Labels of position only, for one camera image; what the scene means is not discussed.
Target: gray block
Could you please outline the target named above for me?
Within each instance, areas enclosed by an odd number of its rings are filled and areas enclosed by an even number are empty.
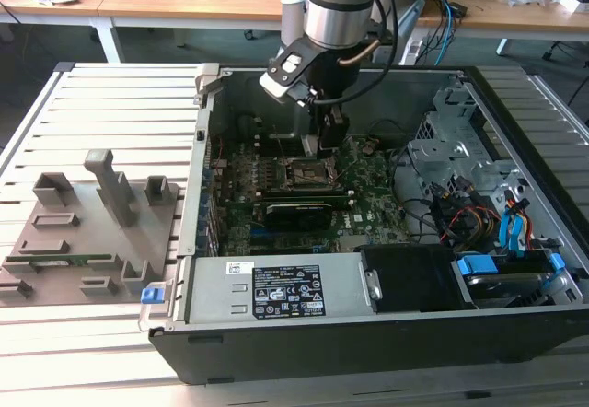
[[[156,279],[157,277],[148,262],[144,262],[144,267],[140,273],[137,273],[127,260],[122,266],[121,282],[132,294],[141,294],[142,290]]]
[[[25,239],[18,248],[18,253],[30,255],[33,253],[67,253],[70,246],[64,239]]]
[[[84,276],[80,290],[87,297],[113,296],[119,288],[109,276]]]
[[[33,288],[23,280],[0,283],[0,300],[12,298],[26,299],[29,297],[32,291]]]
[[[73,227],[80,224],[77,216],[71,212],[59,214],[37,214],[33,216],[31,224],[37,229],[49,227]]]
[[[122,260],[119,255],[112,255],[107,260],[88,260],[87,265],[93,271],[120,271],[122,269]]]
[[[23,262],[4,262],[2,266],[5,271],[11,274],[19,273],[36,273],[39,271],[39,267],[35,266],[31,261]]]
[[[100,198],[108,205],[121,227],[133,224],[133,212],[128,204],[127,191],[119,184],[119,177],[112,170],[112,151],[110,149],[91,149],[88,151],[84,167],[96,175],[100,184]]]
[[[33,186],[33,192],[47,208],[64,207],[63,192],[72,189],[72,185],[62,172],[43,172]]]
[[[145,197],[150,206],[160,206],[169,204],[172,200],[172,194],[167,184],[167,178],[164,176],[147,177],[145,182]]]

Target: metal bracket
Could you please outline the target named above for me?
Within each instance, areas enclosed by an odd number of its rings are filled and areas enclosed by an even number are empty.
[[[223,75],[219,64],[200,64],[194,77],[194,86],[196,86],[194,104],[205,108],[208,94],[220,88],[222,80]]]

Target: warning label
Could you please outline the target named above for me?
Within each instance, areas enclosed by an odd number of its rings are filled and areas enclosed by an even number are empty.
[[[252,280],[258,320],[325,316],[319,266],[255,267]]]

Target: blue tab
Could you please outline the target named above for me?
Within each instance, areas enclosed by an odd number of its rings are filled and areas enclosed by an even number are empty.
[[[489,273],[499,273],[495,261],[490,255],[466,255],[462,260],[458,261],[458,267],[460,272],[472,275],[484,275]]]
[[[146,287],[141,292],[141,304],[164,304],[164,289]]]
[[[509,230],[509,216],[505,211],[501,218],[501,225],[499,226],[499,244],[502,248],[507,247],[507,231]]]
[[[514,218],[514,225],[512,226],[512,233],[509,236],[509,250],[515,252],[518,257],[523,257],[524,253],[519,249],[519,235],[522,233],[524,227],[524,219],[516,215]]]
[[[470,270],[468,263],[464,259],[458,260],[457,263],[458,269],[460,269],[460,273],[462,273],[463,276],[472,274],[472,271]]]
[[[563,271],[566,267],[564,260],[558,253],[553,253],[550,255],[550,262],[552,263],[552,267],[554,267],[554,272],[556,273]]]

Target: gray carpet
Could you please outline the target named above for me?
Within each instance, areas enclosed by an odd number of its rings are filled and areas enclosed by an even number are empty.
[[[15,40],[0,42],[0,146],[6,145],[12,133],[37,97],[48,78],[55,60],[105,62],[98,43],[90,39],[89,28],[62,26],[13,26]],[[192,30],[185,48],[174,45],[171,29],[119,29],[123,52],[134,63],[250,63],[266,64],[278,49],[277,32],[256,31],[256,40],[246,41],[243,31],[216,29]],[[39,45],[52,54],[49,55]],[[583,64],[589,61],[589,46],[566,43],[556,49],[552,60],[541,59],[548,41],[515,41],[510,55],[495,53],[498,41],[463,39],[449,48],[443,64],[514,65],[540,74],[556,93],[568,101],[581,80],[589,75]],[[436,55],[429,57],[432,64]],[[583,119],[589,119],[589,85],[572,105]]]

